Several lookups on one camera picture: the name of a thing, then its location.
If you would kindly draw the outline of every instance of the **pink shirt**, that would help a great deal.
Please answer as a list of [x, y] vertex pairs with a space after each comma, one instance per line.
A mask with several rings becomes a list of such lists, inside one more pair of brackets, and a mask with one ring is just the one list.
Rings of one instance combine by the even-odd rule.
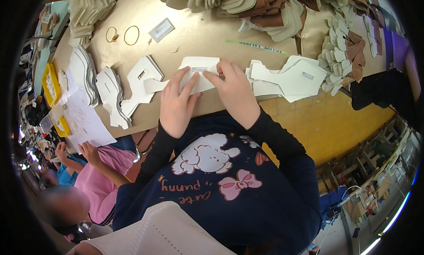
[[[98, 148], [100, 159], [109, 167], [125, 175], [132, 167], [135, 154], [119, 150], [111, 145]], [[90, 218], [100, 225], [109, 225], [113, 220], [118, 187], [90, 163], [81, 170], [75, 187], [82, 189], [90, 200]]]

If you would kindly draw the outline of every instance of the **wooden table surface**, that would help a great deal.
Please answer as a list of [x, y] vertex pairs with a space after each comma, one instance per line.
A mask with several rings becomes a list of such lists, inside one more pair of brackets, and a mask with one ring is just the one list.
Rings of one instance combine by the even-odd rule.
[[[315, 58], [321, 52], [324, 36], [328, 33], [328, 26], [324, 22], [332, 17], [332, 8], [323, 5], [322, 12], [313, 12], [308, 9], [307, 19], [302, 32], [302, 49], [306, 57]], [[148, 34], [162, 20], [168, 18], [174, 25], [175, 30], [163, 38], [159, 43], [149, 42]], [[366, 42], [364, 49], [366, 66], [364, 76], [385, 70], [385, 51], [383, 56], [373, 58], [365, 25], [362, 18], [357, 17], [352, 30], [361, 35]], [[258, 30], [238, 32], [241, 20], [238, 18], [218, 18], [216, 10], [208, 10], [202, 13], [192, 14], [189, 9], [175, 10], [169, 8], [160, 0], [118, 0], [110, 15], [103, 21], [97, 22], [93, 38], [87, 51], [92, 54], [97, 73], [105, 66], [111, 67], [121, 78], [123, 98], [129, 99], [133, 93], [127, 80], [127, 75], [140, 57], [151, 55], [155, 63], [164, 74], [164, 81], [170, 79], [186, 56], [219, 57], [236, 62], [241, 69], [249, 67], [252, 59], [262, 61], [269, 69], [281, 69], [287, 61], [287, 55], [258, 49], [246, 45], [226, 43], [225, 40], [238, 40], [254, 43], [274, 49], [285, 51], [290, 55], [297, 55], [295, 40], [292, 38], [282, 42], [273, 42], [271, 37]], [[124, 43], [124, 33], [127, 28], [137, 25], [140, 36], [134, 46]], [[109, 27], [115, 27], [119, 38], [115, 43], [107, 43], [106, 31]], [[56, 72], [66, 70], [72, 47], [67, 44], [70, 36], [68, 29], [60, 41], [53, 65]], [[136, 38], [136, 29], [131, 28], [126, 40], [131, 43]], [[139, 104], [131, 116], [132, 127], [123, 130], [121, 127], [110, 126], [109, 114], [100, 104], [95, 108], [112, 136], [119, 137], [157, 127], [160, 113], [160, 92], [155, 93], [149, 104]], [[276, 95], [260, 96], [258, 101], [275, 98]], [[205, 91], [199, 99], [194, 110], [194, 116], [209, 114], [223, 110], [216, 89]]]

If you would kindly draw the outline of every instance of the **white poodle print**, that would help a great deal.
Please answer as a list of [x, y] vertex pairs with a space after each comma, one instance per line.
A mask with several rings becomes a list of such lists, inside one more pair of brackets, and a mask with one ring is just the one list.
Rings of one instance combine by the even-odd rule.
[[226, 173], [231, 167], [231, 157], [240, 155], [237, 147], [222, 150], [228, 139], [224, 134], [213, 134], [200, 137], [188, 147], [172, 163], [175, 175], [193, 174], [195, 169], [203, 172]]

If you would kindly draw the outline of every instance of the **yellow tray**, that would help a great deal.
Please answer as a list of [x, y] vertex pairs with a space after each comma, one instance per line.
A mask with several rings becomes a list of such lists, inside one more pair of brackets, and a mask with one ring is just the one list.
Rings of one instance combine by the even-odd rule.
[[[55, 93], [56, 93], [56, 96], [54, 98], [52, 97], [49, 89], [47, 88], [47, 74], [50, 74], [50, 78], [52, 80], [53, 88], [54, 88]], [[41, 84], [43, 85], [44, 93], [46, 94], [46, 98], [47, 98], [47, 102], [48, 102], [49, 106], [51, 107], [52, 104], [54, 104], [55, 101], [59, 99], [59, 95], [60, 95], [59, 81], [57, 80], [56, 72], [55, 72], [52, 64], [47, 63], [46, 69], [44, 70], [44, 74], [43, 74], [43, 77], [42, 77], [42, 80], [41, 80]]]
[[63, 116], [62, 116], [62, 117], [59, 119], [59, 123], [62, 125], [62, 127], [63, 127], [63, 131], [61, 131], [61, 130], [60, 130], [60, 128], [59, 128], [57, 125], [54, 125], [54, 127], [56, 128], [57, 134], [58, 134], [60, 137], [68, 137], [68, 135], [69, 135], [69, 133], [70, 133], [71, 131], [69, 130], [69, 126], [68, 126], [68, 124], [66, 123], [65, 117], [63, 117]]

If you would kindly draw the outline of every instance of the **factory floor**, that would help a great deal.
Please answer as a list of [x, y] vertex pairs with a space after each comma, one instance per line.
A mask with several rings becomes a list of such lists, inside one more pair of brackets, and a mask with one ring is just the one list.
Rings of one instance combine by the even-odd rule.
[[[372, 137], [395, 114], [389, 108], [370, 104], [361, 110], [352, 108], [352, 99], [342, 92], [318, 95], [289, 103], [285, 98], [270, 99], [259, 105], [303, 144], [318, 167], [333, 157], [341, 157]], [[271, 149], [262, 149], [278, 166]]]

